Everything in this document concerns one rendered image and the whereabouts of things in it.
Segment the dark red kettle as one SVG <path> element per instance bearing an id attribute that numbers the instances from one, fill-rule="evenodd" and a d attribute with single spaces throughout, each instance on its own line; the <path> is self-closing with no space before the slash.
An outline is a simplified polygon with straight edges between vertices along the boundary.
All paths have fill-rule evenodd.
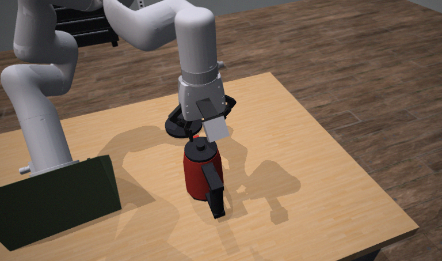
<path id="1" fill-rule="evenodd" d="M 193 136 L 184 147 L 186 190 L 198 201 L 208 202 L 214 219 L 225 216 L 223 203 L 223 171 L 221 156 L 215 141 Z"/>

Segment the black round disk with center stud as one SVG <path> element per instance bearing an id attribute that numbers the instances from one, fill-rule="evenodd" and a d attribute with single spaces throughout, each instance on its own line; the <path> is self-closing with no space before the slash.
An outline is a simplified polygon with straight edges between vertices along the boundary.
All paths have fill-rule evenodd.
<path id="1" fill-rule="evenodd" d="M 183 114 L 181 113 L 178 118 L 183 119 Z M 192 134 L 193 136 L 196 135 L 202 128 L 202 119 L 194 120 L 191 124 Z M 171 122 L 169 118 L 165 122 L 165 130 L 166 132 L 174 138 L 186 138 L 184 128 L 176 125 L 175 123 Z"/>

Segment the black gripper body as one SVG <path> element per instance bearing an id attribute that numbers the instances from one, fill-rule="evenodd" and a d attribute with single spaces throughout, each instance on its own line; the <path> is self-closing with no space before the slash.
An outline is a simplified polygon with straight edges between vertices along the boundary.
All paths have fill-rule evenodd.
<path id="1" fill-rule="evenodd" d="M 193 85 L 185 82 L 182 76 L 178 78 L 178 103 L 181 104 L 182 114 L 186 121 L 202 119 L 203 116 L 196 101 L 209 98 L 220 114 L 226 109 L 226 99 L 220 72 L 217 78 L 204 85 Z"/>

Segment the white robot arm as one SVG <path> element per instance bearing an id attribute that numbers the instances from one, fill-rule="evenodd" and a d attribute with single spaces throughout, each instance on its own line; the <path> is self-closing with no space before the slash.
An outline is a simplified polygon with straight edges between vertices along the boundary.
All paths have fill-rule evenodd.
<path id="1" fill-rule="evenodd" d="M 13 43 L 16 57 L 51 64 L 11 65 L 1 73 L 1 84 L 15 109 L 32 160 L 27 168 L 19 169 L 21 175 L 31 171 L 29 177 L 33 177 L 79 162 L 73 161 L 57 110 L 46 98 L 70 90 L 78 60 L 74 37 L 55 30 L 53 5 L 84 12 L 104 6 L 112 29 L 139 50 L 156 50 L 177 39 L 185 82 L 204 85 L 217 78 L 224 64 L 217 61 L 215 16 L 210 10 L 186 0 L 164 0 L 134 11 L 129 9 L 133 1 L 18 0 Z"/>

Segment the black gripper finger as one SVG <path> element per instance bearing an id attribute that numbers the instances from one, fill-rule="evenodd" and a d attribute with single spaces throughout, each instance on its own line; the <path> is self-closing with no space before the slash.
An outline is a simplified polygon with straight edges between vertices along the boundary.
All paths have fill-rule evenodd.
<path id="1" fill-rule="evenodd" d="M 191 124 L 193 121 L 186 121 L 183 117 L 183 119 L 178 118 L 178 116 L 182 113 L 181 104 L 179 104 L 168 116 L 169 120 L 176 125 L 184 128 L 185 136 L 186 138 L 189 138 L 190 142 L 193 142 L 193 134 L 191 129 Z"/>
<path id="2" fill-rule="evenodd" d="M 232 97 L 230 97 L 228 95 L 225 95 L 225 99 L 226 99 L 226 102 L 227 102 L 226 109 L 222 113 L 220 113 L 220 114 L 223 114 L 224 119 L 226 120 L 226 118 L 227 118 L 226 116 L 231 112 L 231 109 L 234 107 L 234 105 L 237 102 L 235 101 L 234 98 L 232 98 Z"/>

